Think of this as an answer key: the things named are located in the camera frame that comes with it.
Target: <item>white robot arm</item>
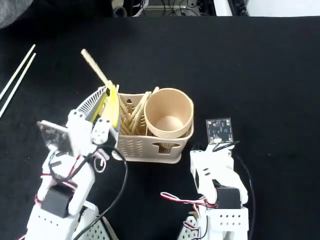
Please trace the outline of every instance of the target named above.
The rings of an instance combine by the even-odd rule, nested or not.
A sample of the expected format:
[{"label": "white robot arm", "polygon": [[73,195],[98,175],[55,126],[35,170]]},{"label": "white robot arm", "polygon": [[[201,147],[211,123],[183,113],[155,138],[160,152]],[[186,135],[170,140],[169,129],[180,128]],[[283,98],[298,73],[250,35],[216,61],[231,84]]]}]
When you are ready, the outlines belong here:
[{"label": "white robot arm", "polygon": [[[234,172],[230,118],[207,120],[209,145],[190,152],[190,171],[203,198],[170,200],[193,204],[197,216],[183,222],[178,240],[247,240],[249,230],[248,192]],[[168,193],[161,193],[168,198]]]},{"label": "white robot arm", "polygon": [[[103,172],[112,151],[118,152],[115,147],[119,129],[114,127],[118,124],[97,117],[106,92],[106,87],[99,88],[72,110],[66,127],[38,122],[50,152],[42,165],[42,183],[34,197],[25,240],[110,239],[103,222],[97,220],[98,208],[86,201],[95,182],[94,169]],[[103,149],[105,144],[111,147]],[[88,163],[91,159],[94,169]]]}]

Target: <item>black table surface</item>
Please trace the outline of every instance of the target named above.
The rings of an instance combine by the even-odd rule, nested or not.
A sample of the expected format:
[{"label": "black table surface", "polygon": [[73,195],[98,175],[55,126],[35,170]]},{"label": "black table surface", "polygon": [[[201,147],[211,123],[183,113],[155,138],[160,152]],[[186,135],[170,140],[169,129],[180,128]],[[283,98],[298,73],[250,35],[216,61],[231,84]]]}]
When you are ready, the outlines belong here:
[{"label": "black table surface", "polygon": [[[121,240],[175,240],[195,198],[189,151],[207,144],[206,119],[231,117],[235,151],[251,171],[253,239],[300,240],[319,226],[320,18],[168,17],[18,23],[0,31],[0,89],[36,43],[37,56],[0,120],[0,236],[24,234],[48,153],[36,121],[65,124],[102,83],[86,48],[122,93],[178,88],[194,102],[195,132],[177,164],[129,163],[119,203],[107,214]],[[235,170],[248,187],[236,161]],[[118,193],[121,162],[97,177],[101,210]]]}]

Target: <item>beige plastic basket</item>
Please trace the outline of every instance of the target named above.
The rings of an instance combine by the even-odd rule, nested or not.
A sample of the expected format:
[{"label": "beige plastic basket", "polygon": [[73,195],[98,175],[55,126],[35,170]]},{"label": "beige plastic basket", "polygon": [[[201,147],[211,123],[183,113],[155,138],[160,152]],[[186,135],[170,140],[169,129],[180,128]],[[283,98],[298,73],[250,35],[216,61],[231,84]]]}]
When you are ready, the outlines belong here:
[{"label": "beige plastic basket", "polygon": [[[119,93],[119,96],[128,111],[132,112],[144,94]],[[137,129],[144,135],[119,135],[117,148],[127,161],[175,164],[179,162],[182,150],[194,133],[194,124],[191,124],[183,137],[163,139],[152,136],[147,129],[145,116],[142,114]]]}]

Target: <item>black circuit board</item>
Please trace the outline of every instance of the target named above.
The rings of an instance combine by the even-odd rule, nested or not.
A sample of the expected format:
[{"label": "black circuit board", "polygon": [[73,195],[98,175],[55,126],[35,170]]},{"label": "black circuit board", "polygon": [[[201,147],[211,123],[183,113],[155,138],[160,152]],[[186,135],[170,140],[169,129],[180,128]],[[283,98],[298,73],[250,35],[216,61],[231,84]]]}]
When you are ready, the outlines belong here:
[{"label": "black circuit board", "polygon": [[206,130],[209,145],[234,141],[231,118],[229,117],[206,120]]}]

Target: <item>paper cup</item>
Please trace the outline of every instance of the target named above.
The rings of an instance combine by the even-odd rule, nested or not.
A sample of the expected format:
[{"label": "paper cup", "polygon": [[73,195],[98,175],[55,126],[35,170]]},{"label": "paper cup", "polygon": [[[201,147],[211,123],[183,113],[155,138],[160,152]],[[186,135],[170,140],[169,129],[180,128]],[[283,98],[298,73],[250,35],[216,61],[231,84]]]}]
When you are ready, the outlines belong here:
[{"label": "paper cup", "polygon": [[189,130],[194,118],[194,104],[184,92],[162,88],[146,102],[144,118],[153,135],[176,139]]}]

